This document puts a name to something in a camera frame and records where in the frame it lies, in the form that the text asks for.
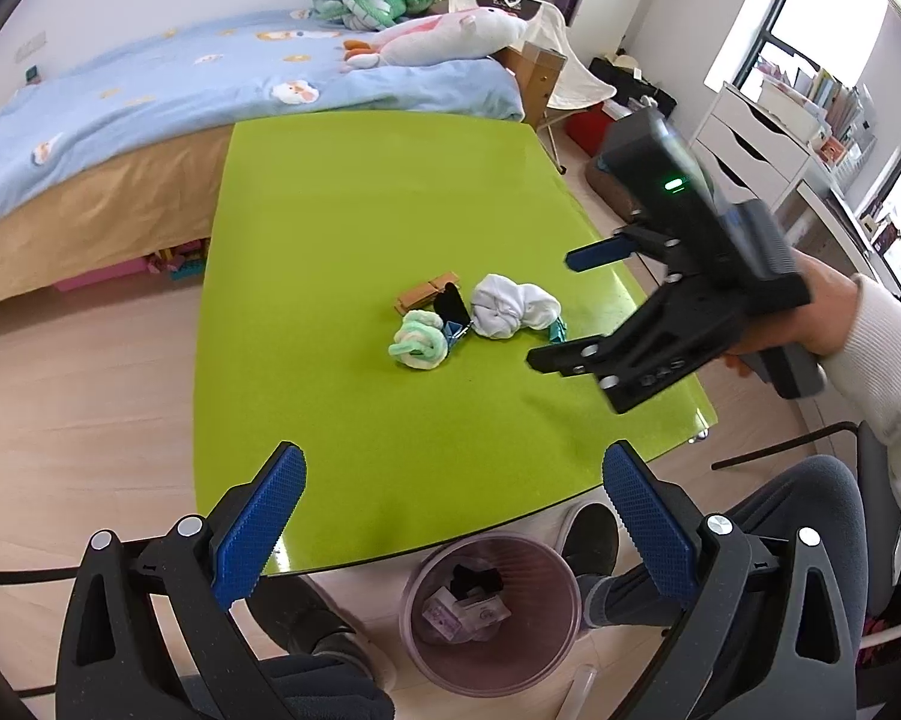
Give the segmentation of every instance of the human hand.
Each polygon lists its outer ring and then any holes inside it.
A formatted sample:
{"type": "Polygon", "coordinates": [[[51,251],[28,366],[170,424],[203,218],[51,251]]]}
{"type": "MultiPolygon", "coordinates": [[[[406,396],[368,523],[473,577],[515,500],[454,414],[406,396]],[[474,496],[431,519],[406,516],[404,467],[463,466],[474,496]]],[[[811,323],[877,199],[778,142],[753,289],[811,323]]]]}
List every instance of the human hand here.
{"type": "Polygon", "coordinates": [[[751,321],[743,338],[725,357],[727,366],[736,368],[742,376],[749,375],[750,369],[737,355],[799,343],[818,357],[828,357],[847,343],[860,300],[857,282],[803,252],[793,253],[812,302],[751,321]]]}

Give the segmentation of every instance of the green table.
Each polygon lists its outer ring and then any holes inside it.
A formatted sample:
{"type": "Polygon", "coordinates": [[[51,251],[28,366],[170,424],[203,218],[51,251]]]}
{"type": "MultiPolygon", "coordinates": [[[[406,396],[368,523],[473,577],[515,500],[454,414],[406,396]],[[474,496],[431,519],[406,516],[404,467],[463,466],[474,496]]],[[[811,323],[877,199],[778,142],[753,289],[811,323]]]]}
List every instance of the green table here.
{"type": "Polygon", "coordinates": [[[543,376],[543,333],[469,334],[432,371],[387,355],[396,295],[444,271],[541,285],[572,336],[643,293],[622,264],[572,274],[597,235],[530,127],[360,111],[237,124],[204,283],[194,390],[197,507],[281,440],[307,488],[272,570],[415,550],[600,484],[607,445],[658,457],[716,422],[695,378],[614,415],[589,376],[543,376]]]}

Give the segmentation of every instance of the sweater sleeve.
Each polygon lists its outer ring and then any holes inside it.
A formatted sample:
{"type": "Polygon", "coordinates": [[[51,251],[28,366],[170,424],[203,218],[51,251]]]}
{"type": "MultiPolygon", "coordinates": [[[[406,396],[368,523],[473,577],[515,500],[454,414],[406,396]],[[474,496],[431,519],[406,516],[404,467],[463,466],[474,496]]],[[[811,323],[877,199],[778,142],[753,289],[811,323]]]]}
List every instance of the sweater sleeve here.
{"type": "Polygon", "coordinates": [[[901,304],[874,281],[855,276],[860,306],[844,348],[823,360],[831,384],[864,413],[887,447],[901,510],[901,304]]]}

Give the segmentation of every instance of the blue textured pad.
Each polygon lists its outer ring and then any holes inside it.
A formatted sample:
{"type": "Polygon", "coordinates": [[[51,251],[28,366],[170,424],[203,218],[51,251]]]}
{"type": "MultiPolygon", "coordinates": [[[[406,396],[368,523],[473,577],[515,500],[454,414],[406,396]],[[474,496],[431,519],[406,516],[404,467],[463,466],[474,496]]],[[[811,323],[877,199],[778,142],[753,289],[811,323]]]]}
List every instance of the blue textured pad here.
{"type": "Polygon", "coordinates": [[[253,592],[306,483],[303,451],[289,445],[217,548],[213,594],[224,610],[253,592]]]}
{"type": "Polygon", "coordinates": [[[697,597],[696,556],[648,480],[643,461],[619,445],[604,453],[604,490],[634,541],[660,595],[688,604],[697,597]]]}
{"type": "Polygon", "coordinates": [[[575,272],[581,274],[591,268],[599,268],[602,265],[626,260],[636,251],[636,244],[629,238],[615,235],[605,241],[598,241],[588,247],[575,248],[564,257],[564,264],[575,272]]]}

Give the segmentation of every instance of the tan bed skirt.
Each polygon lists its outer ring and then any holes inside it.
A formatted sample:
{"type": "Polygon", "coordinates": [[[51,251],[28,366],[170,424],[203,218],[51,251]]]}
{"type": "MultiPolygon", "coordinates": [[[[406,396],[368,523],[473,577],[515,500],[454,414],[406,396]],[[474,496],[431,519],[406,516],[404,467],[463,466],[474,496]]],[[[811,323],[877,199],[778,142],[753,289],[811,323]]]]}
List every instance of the tan bed skirt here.
{"type": "Polygon", "coordinates": [[[0,220],[0,300],[210,235],[233,127],[104,162],[0,220]]]}

